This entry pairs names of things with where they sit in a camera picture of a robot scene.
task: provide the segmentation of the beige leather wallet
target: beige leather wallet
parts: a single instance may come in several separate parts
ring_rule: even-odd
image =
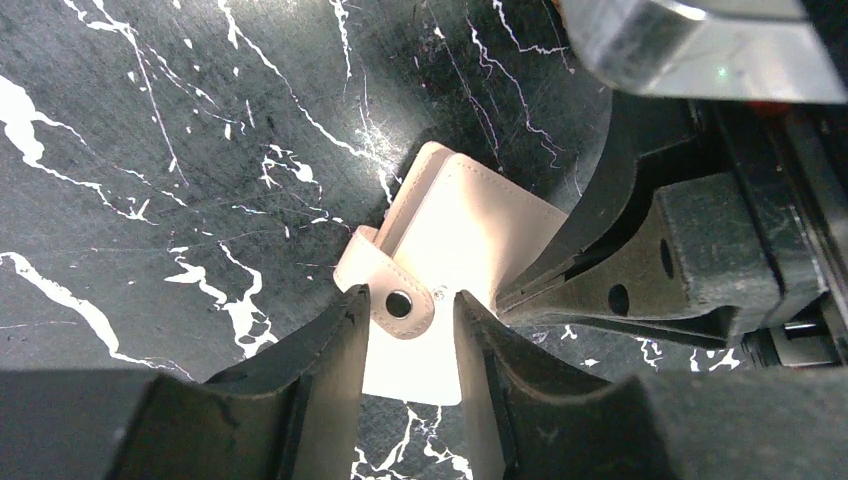
[[[363,392],[434,405],[460,401],[453,297],[494,310],[566,215],[471,158],[435,143],[415,158],[379,230],[356,229],[333,274],[367,283],[371,320]]]

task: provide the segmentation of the black hole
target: black hole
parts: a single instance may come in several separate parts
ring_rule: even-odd
[[[229,383],[229,382],[237,382],[239,380],[244,380],[247,378],[247,373],[241,370],[224,370],[216,373],[212,376],[206,383]]]
[[[406,318],[412,311],[412,300],[403,292],[392,292],[386,297],[386,310],[397,319]]]
[[[610,288],[607,301],[610,310],[616,315],[626,316],[627,311],[630,310],[630,298],[627,296],[627,289],[620,283]]]
[[[663,270],[668,278],[674,278],[674,265],[671,263],[671,252],[668,250],[668,242],[663,239],[660,242],[660,259],[663,262]]]

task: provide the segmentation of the black marble surface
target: black marble surface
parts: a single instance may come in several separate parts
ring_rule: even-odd
[[[329,304],[424,142],[570,211],[609,122],[540,0],[11,0],[0,38],[4,369],[204,381]],[[521,333],[608,379],[741,361]],[[459,407],[363,408],[354,477],[470,478]]]

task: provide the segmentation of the marble table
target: marble table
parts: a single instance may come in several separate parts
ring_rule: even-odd
[[[204,381],[329,304],[427,140],[570,211],[609,122],[542,0],[9,0],[0,31],[4,369]],[[608,379],[743,364],[520,333]],[[352,478],[471,478],[459,407],[366,397],[356,452]]]

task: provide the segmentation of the marble countertop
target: marble countertop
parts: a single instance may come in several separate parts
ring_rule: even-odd
[[[296,330],[439,141],[570,211],[610,92],[554,8],[500,0],[11,0],[0,12],[0,368],[204,381]],[[581,327],[608,379],[731,369]],[[366,397],[354,478],[471,478],[459,407]]]

